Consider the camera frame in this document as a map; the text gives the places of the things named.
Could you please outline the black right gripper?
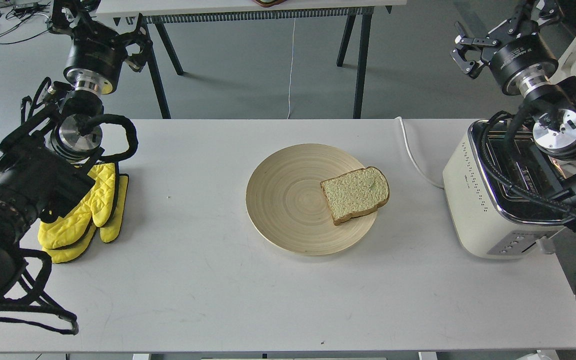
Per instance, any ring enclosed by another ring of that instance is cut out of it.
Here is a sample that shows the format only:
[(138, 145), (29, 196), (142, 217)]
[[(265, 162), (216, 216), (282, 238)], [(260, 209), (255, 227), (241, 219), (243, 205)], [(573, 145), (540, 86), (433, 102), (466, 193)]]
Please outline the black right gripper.
[(505, 95), (542, 96), (551, 92), (546, 88), (554, 86), (551, 77), (559, 64), (538, 31), (562, 18), (557, 0), (521, 0), (490, 37), (472, 37), (461, 22), (455, 22), (457, 36), (451, 57), (471, 79), (489, 67)]

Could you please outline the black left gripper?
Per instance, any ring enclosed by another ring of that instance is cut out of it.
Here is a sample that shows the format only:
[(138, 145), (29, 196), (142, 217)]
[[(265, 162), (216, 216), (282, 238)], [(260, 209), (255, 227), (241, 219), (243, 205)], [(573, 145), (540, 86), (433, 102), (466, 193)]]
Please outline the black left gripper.
[[(143, 14), (138, 14), (131, 32), (119, 34), (105, 25), (96, 27), (90, 13), (98, 6), (98, 0), (53, 0), (46, 29), (71, 37), (63, 71), (68, 82), (75, 84), (78, 76), (92, 75), (98, 79), (100, 93), (106, 95), (118, 87), (124, 60), (134, 72), (143, 70), (151, 59), (153, 41)], [(133, 44), (139, 52), (128, 55), (126, 47)]]

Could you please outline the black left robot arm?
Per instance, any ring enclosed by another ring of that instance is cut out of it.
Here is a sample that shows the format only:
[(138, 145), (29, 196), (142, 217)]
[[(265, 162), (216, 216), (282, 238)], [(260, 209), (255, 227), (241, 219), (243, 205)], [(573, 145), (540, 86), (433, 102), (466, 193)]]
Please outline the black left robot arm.
[(122, 64), (141, 71), (153, 42), (142, 14), (135, 29), (118, 33), (95, 21), (80, 0), (55, 0), (47, 30), (71, 38), (64, 82), (46, 77), (20, 105), (20, 125), (0, 142), (0, 322), (22, 324), (8, 313), (51, 314), (77, 335), (77, 316), (45, 292), (50, 255), (20, 241), (37, 220), (54, 223), (89, 194), (98, 162), (117, 163), (138, 149), (137, 129), (125, 116), (105, 114), (102, 96), (115, 91)]

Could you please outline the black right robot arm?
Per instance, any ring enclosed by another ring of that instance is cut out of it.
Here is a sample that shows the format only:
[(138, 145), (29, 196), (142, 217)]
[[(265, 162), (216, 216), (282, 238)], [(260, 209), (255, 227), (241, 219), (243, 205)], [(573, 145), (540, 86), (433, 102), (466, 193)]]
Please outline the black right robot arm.
[(462, 73), (488, 68), (503, 94), (522, 98), (514, 114), (472, 123), (443, 169), (458, 240), (479, 258), (522, 259), (576, 232), (576, 36), (556, 57), (540, 34), (564, 16), (560, 0), (521, 0), (486, 34), (455, 23)]

